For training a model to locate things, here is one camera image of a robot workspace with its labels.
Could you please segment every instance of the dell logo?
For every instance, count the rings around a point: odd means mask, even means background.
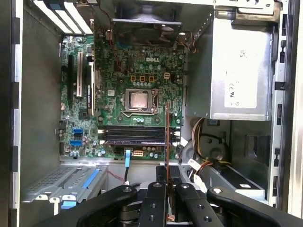
[[[146,58],[146,61],[160,62],[160,61],[159,61],[159,58]]]

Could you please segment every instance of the green circuit board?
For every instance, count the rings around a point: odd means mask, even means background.
[[[102,34],[95,31],[95,37]],[[171,127],[180,126],[183,97],[184,48],[127,48],[110,46],[104,39],[95,39],[96,66],[103,77],[100,106],[105,125],[165,126],[165,107],[169,102]],[[135,91],[155,91],[154,112],[124,112],[127,99],[134,107],[146,104],[147,93],[135,96]]]
[[[92,55],[95,63],[96,109],[94,116],[87,111],[87,91],[70,100],[68,73],[69,56],[74,57],[73,81],[77,80],[77,57],[83,52]],[[125,47],[111,44],[101,30],[94,36],[67,36],[62,43],[60,154],[70,157],[109,157],[122,159],[125,146],[101,144],[100,126],[165,126],[165,108],[170,105],[171,127],[180,127],[183,98],[184,49]],[[71,146],[74,129],[82,129],[82,144]],[[131,146],[135,159],[164,159],[164,147]],[[175,158],[176,147],[170,149]]]

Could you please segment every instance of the motherboard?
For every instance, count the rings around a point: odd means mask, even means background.
[[[170,159],[182,125],[184,48],[132,47],[95,29],[62,42],[60,154]]]

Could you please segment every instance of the cooling fan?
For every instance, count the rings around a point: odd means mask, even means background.
[[[172,47],[182,27],[177,10],[165,5],[139,5],[133,1],[118,6],[114,31],[122,45]]]

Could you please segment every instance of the cpu socket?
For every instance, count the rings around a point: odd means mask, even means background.
[[[158,89],[126,89],[123,104],[125,113],[157,114]]]

